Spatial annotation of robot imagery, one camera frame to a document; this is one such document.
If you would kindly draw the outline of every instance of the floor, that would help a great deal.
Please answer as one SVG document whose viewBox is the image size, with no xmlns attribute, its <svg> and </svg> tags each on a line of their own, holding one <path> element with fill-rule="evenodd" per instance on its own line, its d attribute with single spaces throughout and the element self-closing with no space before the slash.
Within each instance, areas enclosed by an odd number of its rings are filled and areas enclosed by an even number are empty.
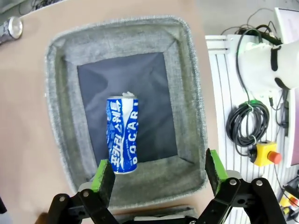
<svg viewBox="0 0 299 224">
<path fill-rule="evenodd" d="M 30 12 L 32 0 L 26 0 L 19 7 L 14 7 L 0 15 L 0 24 L 10 16 L 20 16 Z M 274 21 L 274 7 L 299 10 L 299 0 L 197 0 L 202 23 L 206 35 L 220 35 L 225 29 L 246 24 L 257 26 L 268 24 L 269 20 Z M 233 34 L 237 29 L 230 29 L 225 34 Z"/>
</svg>

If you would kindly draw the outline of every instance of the gray felt basket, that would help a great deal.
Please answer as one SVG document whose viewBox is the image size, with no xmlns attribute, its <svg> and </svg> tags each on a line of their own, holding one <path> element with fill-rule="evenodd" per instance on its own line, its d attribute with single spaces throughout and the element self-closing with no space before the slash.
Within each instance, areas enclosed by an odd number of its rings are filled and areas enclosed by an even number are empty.
<svg viewBox="0 0 299 224">
<path fill-rule="evenodd" d="M 173 16 L 92 24 L 56 37 L 46 53 L 46 94 L 74 191 L 107 158 L 106 99 L 139 99 L 138 168 L 117 175 L 110 208 L 181 198 L 206 183 L 199 69 L 188 25 Z"/>
</svg>

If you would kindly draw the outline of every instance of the metal cylinder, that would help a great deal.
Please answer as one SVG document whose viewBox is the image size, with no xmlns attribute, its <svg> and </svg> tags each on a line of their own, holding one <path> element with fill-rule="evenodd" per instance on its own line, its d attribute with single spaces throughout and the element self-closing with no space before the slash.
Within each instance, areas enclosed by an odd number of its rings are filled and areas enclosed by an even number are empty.
<svg viewBox="0 0 299 224">
<path fill-rule="evenodd" d="M 18 17 L 11 17 L 0 26 L 0 44 L 20 38 L 23 23 Z"/>
</svg>

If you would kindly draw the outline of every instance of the can lid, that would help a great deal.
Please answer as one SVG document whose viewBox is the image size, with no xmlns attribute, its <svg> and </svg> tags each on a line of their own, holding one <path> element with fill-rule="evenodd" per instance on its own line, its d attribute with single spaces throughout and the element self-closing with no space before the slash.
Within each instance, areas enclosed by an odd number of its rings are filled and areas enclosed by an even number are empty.
<svg viewBox="0 0 299 224">
<path fill-rule="evenodd" d="M 23 23 L 18 17 L 11 17 L 8 22 L 9 34 L 14 38 L 18 39 L 23 32 Z"/>
</svg>

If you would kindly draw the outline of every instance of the white slotted panel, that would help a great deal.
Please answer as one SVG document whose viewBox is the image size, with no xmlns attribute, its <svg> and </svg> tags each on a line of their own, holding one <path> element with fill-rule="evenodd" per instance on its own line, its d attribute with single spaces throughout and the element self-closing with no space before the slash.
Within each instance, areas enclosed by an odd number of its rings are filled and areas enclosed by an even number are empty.
<svg viewBox="0 0 299 224">
<path fill-rule="evenodd" d="M 219 156 L 226 170 L 236 170 L 240 172 L 243 179 L 248 182 L 251 182 L 253 179 L 258 177 L 264 177 L 270 182 L 276 196 L 280 196 L 281 190 L 275 175 L 274 165 L 266 167 L 258 167 L 254 165 L 250 162 L 248 157 L 240 156 L 235 151 L 234 144 L 226 135 L 225 125 L 232 108 L 238 107 L 241 103 L 247 101 L 245 91 L 240 84 L 235 68 L 235 52 L 238 40 L 238 35 L 206 36 L 215 93 Z M 244 37 L 241 48 L 249 41 L 254 42 L 255 38 L 252 36 Z M 249 95 L 251 99 L 256 98 L 262 101 L 270 111 L 269 127 L 262 140 L 275 141 L 277 136 L 278 152 L 282 154 L 283 160 L 276 166 L 276 168 L 279 181 L 281 184 L 286 184 L 296 176 L 298 166 L 286 168 L 286 152 L 284 152 L 283 147 L 283 129 L 281 129 L 278 133 L 275 111 L 273 111 L 270 107 L 268 96 Z M 279 94 L 277 96 L 273 96 L 274 105 L 278 103 L 279 97 Z M 240 148 L 239 150 L 243 153 L 247 151 L 245 148 Z M 233 208 L 225 222 L 225 224 L 235 223 L 250 223 L 248 216 L 243 209 Z"/>
</svg>

